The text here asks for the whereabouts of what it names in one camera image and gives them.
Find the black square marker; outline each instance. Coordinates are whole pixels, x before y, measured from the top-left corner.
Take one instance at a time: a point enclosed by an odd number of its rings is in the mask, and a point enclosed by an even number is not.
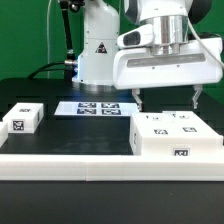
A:
[[[81,108],[96,108],[96,103],[79,103],[78,107],[81,107]]]
[[[78,109],[77,114],[96,115],[96,109]]]
[[[14,131],[24,131],[24,121],[14,120],[12,121]]]
[[[114,109],[103,109],[102,114],[103,115],[108,115],[108,116],[111,116],[111,115],[119,116],[119,115],[121,115],[121,111],[120,110],[114,110]]]
[[[119,103],[101,103],[102,108],[116,109],[120,108]]]

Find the black label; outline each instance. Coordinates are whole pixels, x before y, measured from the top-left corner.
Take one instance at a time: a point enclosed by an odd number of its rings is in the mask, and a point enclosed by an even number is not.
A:
[[[175,149],[174,156],[189,156],[190,150],[189,149]]]
[[[167,130],[156,129],[156,130],[154,130],[154,132],[155,132],[157,135],[168,135]]]
[[[197,132],[195,128],[188,127],[188,128],[183,128],[185,132]]]
[[[20,109],[19,112],[30,112],[31,109]]]
[[[96,52],[98,54],[107,54],[107,49],[104,46],[104,43],[101,42],[100,46],[97,48]]]

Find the white block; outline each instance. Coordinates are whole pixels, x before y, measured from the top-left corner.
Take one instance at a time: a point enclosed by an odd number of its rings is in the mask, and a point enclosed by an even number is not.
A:
[[[9,133],[34,133],[44,116],[42,103],[17,103],[4,117]]]
[[[5,122],[0,122],[0,148],[8,138],[8,126]]]
[[[134,155],[211,156],[223,149],[218,135],[193,112],[134,113],[130,145]]]

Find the black cable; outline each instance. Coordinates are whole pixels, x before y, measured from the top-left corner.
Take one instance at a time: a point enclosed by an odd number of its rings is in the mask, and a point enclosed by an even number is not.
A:
[[[64,62],[63,61],[58,61],[58,62],[52,62],[52,63],[49,63],[47,65],[44,65],[43,67],[37,69],[36,71],[32,72],[31,74],[29,74],[27,76],[28,79],[33,79],[39,72],[41,71],[47,71],[45,70],[46,68],[49,68],[49,67],[52,67],[52,66],[55,66],[55,65],[64,65]]]

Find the white platform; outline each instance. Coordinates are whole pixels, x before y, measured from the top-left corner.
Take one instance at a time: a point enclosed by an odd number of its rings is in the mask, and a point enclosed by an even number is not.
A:
[[[193,113],[181,113],[165,112],[160,115],[165,120],[169,117],[166,122],[170,122],[170,116],[173,116],[175,119],[181,119],[180,123],[182,124],[188,124],[188,119],[192,119],[194,125],[200,123],[200,118]],[[161,156],[162,151],[157,154],[152,153],[151,156],[1,154],[0,180],[224,181],[223,147],[220,146],[217,149],[217,147],[210,145],[208,153],[206,152],[204,150],[203,153],[200,153],[199,150],[198,153],[194,154],[191,151],[188,156],[175,156],[172,153]]]
[[[130,117],[135,112],[138,112],[136,103],[61,101],[55,115]]]

